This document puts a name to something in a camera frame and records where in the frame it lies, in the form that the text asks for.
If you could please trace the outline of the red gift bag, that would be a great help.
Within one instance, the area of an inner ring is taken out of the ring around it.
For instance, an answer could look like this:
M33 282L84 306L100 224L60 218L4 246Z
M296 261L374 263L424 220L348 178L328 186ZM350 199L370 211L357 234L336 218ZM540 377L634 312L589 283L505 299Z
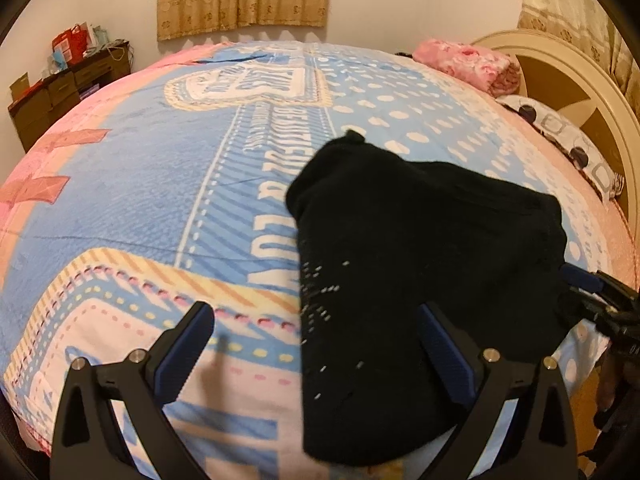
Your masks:
M88 26L76 24L65 29L52 40L52 51L60 52L68 65L75 65L82 61L89 44Z

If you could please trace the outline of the beige side curtain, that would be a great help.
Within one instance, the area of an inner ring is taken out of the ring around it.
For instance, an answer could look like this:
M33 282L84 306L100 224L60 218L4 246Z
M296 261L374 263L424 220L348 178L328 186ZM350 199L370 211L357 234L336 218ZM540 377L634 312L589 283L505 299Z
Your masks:
M581 50L611 77L638 112L638 63L597 0L523 0L518 27L545 32Z

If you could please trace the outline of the white patterned pillow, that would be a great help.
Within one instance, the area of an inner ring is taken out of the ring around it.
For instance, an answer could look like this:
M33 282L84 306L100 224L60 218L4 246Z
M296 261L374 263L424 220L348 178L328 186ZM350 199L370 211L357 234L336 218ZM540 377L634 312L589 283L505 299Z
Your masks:
M521 116L551 142L606 202L621 196L625 178L615 172L593 142L563 115L525 96L498 96L497 101Z

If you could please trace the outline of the cream wooden headboard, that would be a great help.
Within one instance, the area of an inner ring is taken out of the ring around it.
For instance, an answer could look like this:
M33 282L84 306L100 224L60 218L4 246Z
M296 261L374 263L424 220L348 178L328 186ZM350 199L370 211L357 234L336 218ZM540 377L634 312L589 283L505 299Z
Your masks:
M521 64L520 95L553 108L590 137L625 179L616 198L631 236L639 238L639 122L604 70L558 37L530 29L494 32L477 46L510 54Z

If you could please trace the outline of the blue pink patterned bedspread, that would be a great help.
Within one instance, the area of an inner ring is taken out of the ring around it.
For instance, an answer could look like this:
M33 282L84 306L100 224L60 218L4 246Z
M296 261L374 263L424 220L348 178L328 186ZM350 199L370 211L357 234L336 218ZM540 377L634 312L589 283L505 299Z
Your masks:
M486 94L383 52L300 42L198 47L110 84L56 122L1 189L1 391L49 453L70 363L122 359L195 301L216 328L167 415L215 479L408 479L438 443L385 466L302 449L298 258L285 192L355 130L556 196L566 256L629 285L620 208Z

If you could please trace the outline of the brown cardboard box on desk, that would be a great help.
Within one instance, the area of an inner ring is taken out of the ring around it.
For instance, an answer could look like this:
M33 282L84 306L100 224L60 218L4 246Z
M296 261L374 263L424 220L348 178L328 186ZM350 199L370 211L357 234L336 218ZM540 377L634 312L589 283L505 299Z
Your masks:
M30 88L28 73L24 73L10 84L12 101L16 102L21 99L22 95Z

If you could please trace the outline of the black garment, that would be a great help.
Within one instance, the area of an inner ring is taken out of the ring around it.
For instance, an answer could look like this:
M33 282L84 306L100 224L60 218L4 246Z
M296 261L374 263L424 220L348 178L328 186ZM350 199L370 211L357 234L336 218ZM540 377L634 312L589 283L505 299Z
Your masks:
M574 325L552 195L408 162L350 132L320 148L285 205L300 260L303 448L316 460L384 464L460 422L430 352L428 304L480 348L525 363Z

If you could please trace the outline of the brown wooden desk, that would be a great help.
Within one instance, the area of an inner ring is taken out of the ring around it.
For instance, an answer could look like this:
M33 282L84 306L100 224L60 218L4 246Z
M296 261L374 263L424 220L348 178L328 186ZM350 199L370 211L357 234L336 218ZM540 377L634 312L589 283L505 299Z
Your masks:
M130 43L117 40L66 70L33 84L8 112L28 152L46 131L90 93L131 73Z

